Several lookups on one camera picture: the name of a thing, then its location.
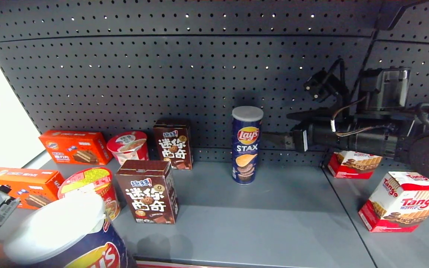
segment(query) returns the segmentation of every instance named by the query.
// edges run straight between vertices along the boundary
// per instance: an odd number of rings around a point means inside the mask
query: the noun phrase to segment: potato chip can
[[[233,109],[233,179],[246,185],[256,174],[261,119],[264,112],[253,106]]]

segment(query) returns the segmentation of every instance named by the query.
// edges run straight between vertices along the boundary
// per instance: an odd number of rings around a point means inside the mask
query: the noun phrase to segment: white plastic lid
[[[263,118],[264,112],[254,106],[240,106],[233,109],[233,117],[244,122],[255,122]]]
[[[104,212],[104,200],[96,193],[56,200],[29,215],[5,240],[3,250],[17,264],[44,261],[84,238]]]

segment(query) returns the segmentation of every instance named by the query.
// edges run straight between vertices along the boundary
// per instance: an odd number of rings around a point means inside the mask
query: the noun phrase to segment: cardboard box
[[[388,172],[359,216],[370,232],[413,232],[429,216],[429,179]]]
[[[129,159],[115,179],[136,222],[175,223],[179,205],[170,162]]]
[[[49,130],[39,139],[56,163],[106,165],[113,157],[100,132]]]
[[[193,169],[188,120],[158,120],[153,126],[153,134],[160,160],[170,161],[174,169]]]
[[[38,209],[57,200],[63,182],[57,170],[0,167],[0,185],[10,187],[9,195],[21,199],[20,208]]]
[[[341,151],[332,154],[327,168],[335,178],[368,179],[381,161],[381,156],[357,151]]]

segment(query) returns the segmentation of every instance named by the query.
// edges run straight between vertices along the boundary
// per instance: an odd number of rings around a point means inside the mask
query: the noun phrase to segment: pegboard
[[[158,151],[149,149],[150,159],[158,159]],[[230,148],[193,148],[194,161],[206,162],[229,162],[231,163]],[[298,153],[296,151],[262,150],[259,152],[259,163],[270,165],[295,165],[295,166],[320,166],[327,152],[307,151]]]
[[[40,132],[150,135],[161,117],[188,118],[195,157],[225,161],[234,107],[262,107],[263,130],[286,132],[297,123],[286,114],[332,105],[332,98],[314,102],[302,85],[338,57],[346,60],[350,88],[364,64],[412,66],[408,105],[429,102],[429,2],[410,7],[395,29],[378,32],[388,41],[372,43],[381,5],[0,1],[0,67]],[[427,39],[418,40],[423,34]],[[293,156],[267,150],[277,149],[272,144],[261,148],[262,161],[313,166],[325,151],[314,146],[312,155]]]
[[[375,41],[366,68],[411,67],[407,107],[429,102],[429,44]]]
[[[391,31],[380,31],[378,39],[429,43],[429,1],[408,7]]]
[[[286,132],[295,123],[286,114],[332,105],[304,91],[310,75],[343,57],[353,85],[369,43],[329,36],[37,39],[0,43],[0,66],[40,132],[150,132],[160,117],[180,117],[192,121],[194,146],[230,148],[234,107],[261,107],[264,131]]]
[[[380,0],[0,1],[0,41],[117,35],[370,36]]]

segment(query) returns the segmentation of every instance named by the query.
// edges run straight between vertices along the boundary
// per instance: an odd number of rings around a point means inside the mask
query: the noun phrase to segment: orange snack box
[[[49,130],[39,139],[56,163],[106,165],[113,157],[100,132]]]
[[[38,209],[56,201],[63,182],[57,170],[0,167],[0,185],[10,187],[9,195],[21,199],[19,208]]]

